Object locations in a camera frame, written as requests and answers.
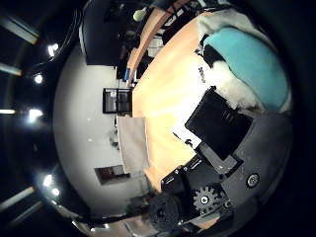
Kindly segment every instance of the white wall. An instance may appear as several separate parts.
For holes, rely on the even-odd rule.
[[[79,45],[70,54],[54,99],[53,129],[60,163],[81,198],[101,214],[122,213],[128,199],[147,191],[144,177],[101,186],[94,168],[122,164],[108,134],[114,115],[104,115],[103,89],[117,87],[112,67],[87,66]]]

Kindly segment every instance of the teal cushion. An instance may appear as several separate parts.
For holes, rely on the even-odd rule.
[[[278,111],[287,97],[284,71],[271,48],[234,28],[223,28],[206,38],[237,78],[253,89],[267,110]]]

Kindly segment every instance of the desk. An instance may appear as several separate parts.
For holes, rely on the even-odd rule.
[[[186,4],[190,0],[178,0],[175,2],[175,8],[179,9],[182,5]],[[169,12],[173,12],[174,10],[172,8],[168,9]],[[138,67],[138,64],[143,57],[145,51],[148,48],[148,45],[150,44],[151,40],[154,38],[154,36],[157,34],[159,29],[165,24],[165,22],[168,20],[168,18],[171,16],[170,13],[162,11],[160,9],[155,8],[151,15],[149,16],[142,33],[140,35],[140,44],[138,48],[134,48],[131,53],[129,60],[127,62],[127,68],[130,68],[129,76],[127,80],[127,86],[131,84],[131,80],[133,78],[133,75],[135,73],[135,70]]]
[[[194,51],[198,45],[197,18],[187,23],[160,50],[132,92],[132,115],[146,117],[150,167],[145,174],[157,191],[160,181],[195,152],[176,138],[171,128],[186,104],[198,96],[198,68],[209,66]],[[199,225],[208,228],[216,220]]]

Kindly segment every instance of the black gear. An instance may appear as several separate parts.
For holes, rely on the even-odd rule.
[[[225,197],[224,192],[220,192],[219,194],[215,188],[200,188],[194,196],[194,205],[200,214],[210,213],[222,203]]]

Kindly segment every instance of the ceiling light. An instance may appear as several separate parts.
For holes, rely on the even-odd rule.
[[[55,52],[51,45],[47,47],[47,51],[48,51],[49,56],[55,56]]]
[[[12,115],[15,113],[16,113],[16,111],[14,111],[14,110],[0,110],[0,114]]]
[[[58,50],[58,43],[51,44],[47,47],[49,56],[54,57],[55,52]]]
[[[58,43],[53,44],[53,45],[52,45],[52,49],[54,49],[55,51],[57,51],[57,50],[58,50]]]
[[[38,117],[42,116],[42,111],[37,109],[29,110],[29,122],[35,122]]]
[[[60,194],[60,191],[59,191],[59,189],[57,189],[57,188],[54,188],[54,189],[52,189],[51,190],[51,193],[54,195],[54,196],[59,196],[59,194]]]
[[[46,175],[45,178],[43,179],[42,185],[45,187],[49,187],[51,183],[52,183],[52,176]]]
[[[42,82],[42,76],[39,74],[34,78],[34,80],[36,81],[36,83],[40,84]]]

